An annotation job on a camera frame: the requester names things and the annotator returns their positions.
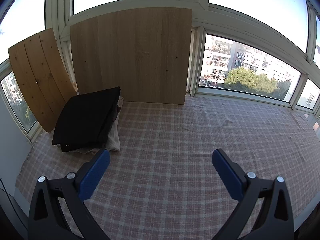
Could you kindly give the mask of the pink plaid table cloth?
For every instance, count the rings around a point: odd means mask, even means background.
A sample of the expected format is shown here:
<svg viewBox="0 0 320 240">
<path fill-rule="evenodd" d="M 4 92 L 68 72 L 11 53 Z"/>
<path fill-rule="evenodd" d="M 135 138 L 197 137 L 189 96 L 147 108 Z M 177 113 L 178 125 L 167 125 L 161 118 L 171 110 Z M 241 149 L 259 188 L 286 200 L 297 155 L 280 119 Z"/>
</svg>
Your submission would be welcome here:
<svg viewBox="0 0 320 240">
<path fill-rule="evenodd" d="M 243 100 L 126 102 L 120 151 L 86 206 L 111 239 L 211 239 L 236 206 L 212 165 L 221 148 L 259 178 L 282 176 L 293 215 L 319 192 L 319 138 L 306 114 Z"/>
</svg>

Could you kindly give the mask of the knotty pine plank board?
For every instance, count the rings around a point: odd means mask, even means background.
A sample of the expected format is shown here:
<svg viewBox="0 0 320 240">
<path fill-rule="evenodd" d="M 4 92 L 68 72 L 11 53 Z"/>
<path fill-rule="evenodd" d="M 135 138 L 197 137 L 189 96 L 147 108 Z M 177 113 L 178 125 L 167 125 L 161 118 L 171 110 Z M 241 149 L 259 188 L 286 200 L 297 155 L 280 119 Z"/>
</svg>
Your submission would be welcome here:
<svg viewBox="0 0 320 240">
<path fill-rule="evenodd" d="M 65 104 L 76 95 L 52 28 L 18 42 L 8 49 L 8 53 L 30 110 L 41 127 L 51 132 Z"/>
</svg>

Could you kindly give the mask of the large light wooden board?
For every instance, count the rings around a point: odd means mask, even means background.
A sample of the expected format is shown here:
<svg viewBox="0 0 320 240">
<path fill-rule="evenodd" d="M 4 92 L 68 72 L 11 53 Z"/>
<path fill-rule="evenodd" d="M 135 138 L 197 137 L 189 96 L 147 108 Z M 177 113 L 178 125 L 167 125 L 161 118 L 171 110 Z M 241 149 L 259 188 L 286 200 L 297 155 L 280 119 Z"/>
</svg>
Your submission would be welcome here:
<svg viewBox="0 0 320 240">
<path fill-rule="evenodd" d="M 79 93 L 120 87 L 127 101 L 184 104 L 191 19 L 191 9 L 139 8 L 72 25 Z"/>
</svg>

